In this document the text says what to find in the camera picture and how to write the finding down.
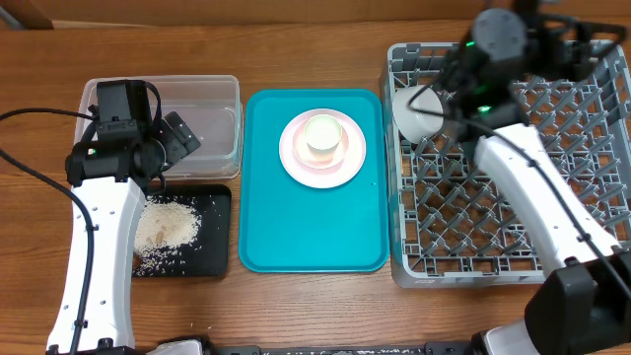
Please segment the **brown food scrap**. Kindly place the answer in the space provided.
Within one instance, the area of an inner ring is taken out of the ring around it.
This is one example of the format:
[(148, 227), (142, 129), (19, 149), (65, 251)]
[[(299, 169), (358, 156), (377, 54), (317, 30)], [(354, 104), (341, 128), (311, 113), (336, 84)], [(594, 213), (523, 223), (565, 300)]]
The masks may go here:
[(132, 270), (138, 271), (142, 266), (142, 258), (138, 253), (133, 254)]

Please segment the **grey bowl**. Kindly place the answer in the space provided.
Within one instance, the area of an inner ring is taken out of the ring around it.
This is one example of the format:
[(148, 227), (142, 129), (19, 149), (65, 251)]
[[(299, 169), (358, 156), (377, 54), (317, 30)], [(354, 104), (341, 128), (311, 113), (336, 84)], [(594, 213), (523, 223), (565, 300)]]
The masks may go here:
[(411, 143), (419, 143), (438, 133), (442, 127), (443, 106), (435, 91), (428, 88), (408, 107), (410, 99), (424, 85), (398, 89), (392, 98), (392, 115), (399, 133)]

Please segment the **pink bowl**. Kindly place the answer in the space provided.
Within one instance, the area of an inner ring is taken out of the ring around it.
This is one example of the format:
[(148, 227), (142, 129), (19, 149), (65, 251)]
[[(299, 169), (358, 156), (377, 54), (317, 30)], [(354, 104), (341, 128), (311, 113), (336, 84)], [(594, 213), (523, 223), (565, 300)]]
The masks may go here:
[(342, 133), (341, 140), (336, 147), (328, 153), (318, 153), (313, 150), (306, 140), (304, 133), (296, 133), (293, 140), (293, 153), (295, 157), (307, 167), (323, 170), (332, 168), (342, 162), (348, 149), (348, 135)]

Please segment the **white cup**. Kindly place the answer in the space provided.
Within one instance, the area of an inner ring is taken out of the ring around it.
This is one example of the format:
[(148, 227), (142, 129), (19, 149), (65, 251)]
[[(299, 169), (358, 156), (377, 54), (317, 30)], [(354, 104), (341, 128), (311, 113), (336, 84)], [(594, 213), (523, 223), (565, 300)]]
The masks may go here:
[(305, 124), (304, 134), (307, 144), (319, 151), (334, 149), (342, 137), (342, 127), (330, 114), (316, 114)]

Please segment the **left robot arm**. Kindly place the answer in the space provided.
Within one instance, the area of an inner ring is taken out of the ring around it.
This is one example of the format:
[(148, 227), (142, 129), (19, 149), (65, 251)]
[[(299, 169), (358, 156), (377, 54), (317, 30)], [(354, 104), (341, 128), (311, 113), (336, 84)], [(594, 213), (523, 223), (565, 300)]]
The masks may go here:
[(143, 80), (100, 82), (93, 121), (66, 159), (73, 230), (49, 354), (132, 352), (134, 238), (153, 179), (200, 146), (157, 88)]

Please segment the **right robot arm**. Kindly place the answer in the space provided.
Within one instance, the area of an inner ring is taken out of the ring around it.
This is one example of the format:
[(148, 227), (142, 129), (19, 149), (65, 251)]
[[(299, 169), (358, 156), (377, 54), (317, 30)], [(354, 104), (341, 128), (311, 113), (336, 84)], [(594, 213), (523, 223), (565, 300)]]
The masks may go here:
[(586, 79), (606, 56), (596, 34), (626, 37), (516, 1), (482, 11), (442, 68), (456, 138), (517, 214), (545, 276), (520, 320), (473, 336), (476, 353), (588, 354), (630, 339), (630, 252), (560, 176), (513, 89), (530, 75)]

